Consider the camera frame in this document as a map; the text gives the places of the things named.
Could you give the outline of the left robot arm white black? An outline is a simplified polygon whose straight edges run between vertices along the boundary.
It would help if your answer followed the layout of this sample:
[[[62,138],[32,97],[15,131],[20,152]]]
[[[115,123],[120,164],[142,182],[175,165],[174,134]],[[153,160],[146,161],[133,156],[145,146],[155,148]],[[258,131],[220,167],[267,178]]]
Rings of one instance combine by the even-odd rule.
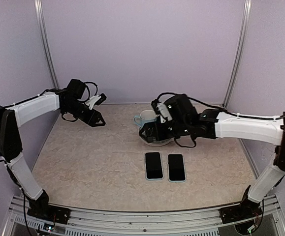
[[[103,103],[107,97],[104,93],[95,93],[82,100],[89,84],[90,82],[71,79],[63,89],[47,89],[19,103],[0,106],[1,161],[28,198],[30,208],[44,219],[50,218],[54,209],[49,204],[47,193],[38,185],[24,159],[19,128],[35,118],[55,111],[60,111],[62,115],[71,114],[74,121],[80,120],[90,127],[104,126],[105,120],[94,107]]]

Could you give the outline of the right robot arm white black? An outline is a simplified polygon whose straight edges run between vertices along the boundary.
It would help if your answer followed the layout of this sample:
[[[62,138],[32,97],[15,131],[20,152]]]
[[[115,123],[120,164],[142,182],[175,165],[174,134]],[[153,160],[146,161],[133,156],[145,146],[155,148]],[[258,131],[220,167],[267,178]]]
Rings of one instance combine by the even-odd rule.
[[[151,102],[155,121],[139,130],[147,143],[190,136],[197,138],[238,138],[270,143],[276,146],[275,157],[269,166],[248,187],[236,213],[241,218],[252,214],[267,193],[285,176],[285,112],[281,116],[248,116],[231,113],[214,105],[198,113],[192,105],[194,98],[186,94],[169,93],[164,102],[157,97]]]

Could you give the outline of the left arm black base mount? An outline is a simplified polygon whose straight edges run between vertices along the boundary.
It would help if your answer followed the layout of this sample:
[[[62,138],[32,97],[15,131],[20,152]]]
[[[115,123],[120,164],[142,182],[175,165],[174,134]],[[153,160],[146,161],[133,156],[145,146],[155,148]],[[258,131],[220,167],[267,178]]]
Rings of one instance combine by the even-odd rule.
[[[71,210],[65,207],[47,205],[43,207],[31,206],[28,215],[54,223],[67,224]]]

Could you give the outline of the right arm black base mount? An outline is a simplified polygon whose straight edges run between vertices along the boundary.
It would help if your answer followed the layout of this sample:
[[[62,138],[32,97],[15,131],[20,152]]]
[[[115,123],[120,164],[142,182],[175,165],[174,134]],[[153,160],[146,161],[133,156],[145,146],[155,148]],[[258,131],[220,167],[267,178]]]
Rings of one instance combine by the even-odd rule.
[[[219,210],[223,224],[241,221],[262,215],[260,203],[247,200],[235,206],[223,207]]]

